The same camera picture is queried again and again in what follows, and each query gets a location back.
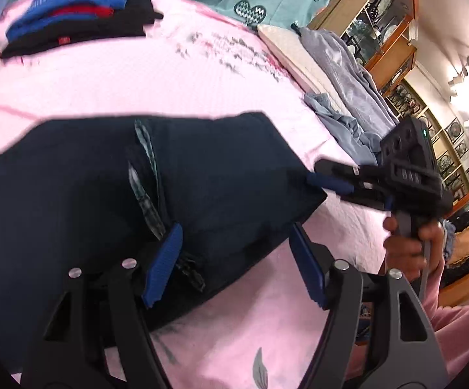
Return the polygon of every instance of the leaf print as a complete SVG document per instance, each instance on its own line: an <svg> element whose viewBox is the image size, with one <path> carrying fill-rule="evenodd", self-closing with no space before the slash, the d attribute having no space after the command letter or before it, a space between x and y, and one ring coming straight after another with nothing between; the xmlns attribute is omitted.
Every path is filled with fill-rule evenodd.
<svg viewBox="0 0 469 389"><path fill-rule="evenodd" d="M252 365L252 377L258 389L268 389L269 377L267 375L266 367L263 362L263 351L260 347L254 358L254 364Z"/></svg>

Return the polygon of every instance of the human hand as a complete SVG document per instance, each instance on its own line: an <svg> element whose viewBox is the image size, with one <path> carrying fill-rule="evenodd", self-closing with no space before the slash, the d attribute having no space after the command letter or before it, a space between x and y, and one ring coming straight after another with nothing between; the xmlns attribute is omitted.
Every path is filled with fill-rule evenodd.
<svg viewBox="0 0 469 389"><path fill-rule="evenodd" d="M398 222L394 216L386 218L384 229L389 232L396 231ZM437 221L431 222L420 228L418 237L421 241L431 241L431 253L429 259L429 272L434 272L443 254L445 233L443 227ZM386 249L385 264L387 269L398 269L409 282L420 277L422 269L427 265L423 256L422 242L419 240L391 235L384 241Z"/></svg>

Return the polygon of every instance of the metal pivot screw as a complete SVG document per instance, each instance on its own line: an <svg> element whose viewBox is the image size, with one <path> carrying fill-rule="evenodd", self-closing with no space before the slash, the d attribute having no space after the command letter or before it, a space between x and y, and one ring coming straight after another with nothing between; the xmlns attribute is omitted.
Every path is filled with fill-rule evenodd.
<svg viewBox="0 0 469 389"><path fill-rule="evenodd" d="M339 269L340 271L347 271L349 269L349 263L346 260L336 260L334 262L334 266L336 269Z"/></svg>
<svg viewBox="0 0 469 389"><path fill-rule="evenodd" d="M137 260L135 259L124 259L121 264L125 269L133 269L137 266Z"/></svg>
<svg viewBox="0 0 469 389"><path fill-rule="evenodd" d="M82 274L82 271L79 267L73 267L69 271L69 278L72 278L72 279L79 278L81 274Z"/></svg>
<svg viewBox="0 0 469 389"><path fill-rule="evenodd" d="M400 272L398 269L391 269L389 271L389 276L394 279L400 279L403 277L402 272Z"/></svg>

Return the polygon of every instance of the zigzag heart pattern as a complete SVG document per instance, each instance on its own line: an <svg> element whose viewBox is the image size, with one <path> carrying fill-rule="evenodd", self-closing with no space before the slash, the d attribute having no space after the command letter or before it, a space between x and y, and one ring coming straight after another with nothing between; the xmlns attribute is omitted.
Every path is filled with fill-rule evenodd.
<svg viewBox="0 0 469 389"><path fill-rule="evenodd" d="M263 6L254 6L247 0L240 0L234 5L234 12L243 17L248 25L253 23L261 23L266 17L266 8Z"/></svg>

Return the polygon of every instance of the red folded cloth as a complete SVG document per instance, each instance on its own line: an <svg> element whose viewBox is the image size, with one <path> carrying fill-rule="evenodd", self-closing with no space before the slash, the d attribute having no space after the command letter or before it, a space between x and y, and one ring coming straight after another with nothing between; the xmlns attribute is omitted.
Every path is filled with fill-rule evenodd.
<svg viewBox="0 0 469 389"><path fill-rule="evenodd" d="M105 6L74 5L57 8L51 12L50 16L59 16L61 14L95 14L98 18L109 18L113 15L113 8Z"/></svg>

